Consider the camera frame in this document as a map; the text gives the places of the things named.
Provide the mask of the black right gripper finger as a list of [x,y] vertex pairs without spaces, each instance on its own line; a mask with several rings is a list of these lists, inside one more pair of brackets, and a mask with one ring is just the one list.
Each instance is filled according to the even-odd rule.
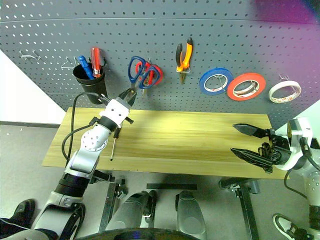
[[262,168],[266,173],[273,172],[273,163],[271,160],[260,156],[258,153],[247,149],[231,148],[230,149],[238,158],[249,164]]
[[247,123],[236,123],[232,125],[237,131],[247,136],[254,136],[256,138],[264,138],[270,135],[269,129],[262,129]]

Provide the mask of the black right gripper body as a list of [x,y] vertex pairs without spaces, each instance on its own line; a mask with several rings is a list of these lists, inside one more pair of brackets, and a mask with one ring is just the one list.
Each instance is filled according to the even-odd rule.
[[292,152],[286,138],[276,135],[273,128],[263,129],[259,136],[261,138],[268,137],[269,140],[258,148],[261,157],[268,159],[274,165],[284,165],[289,160]]

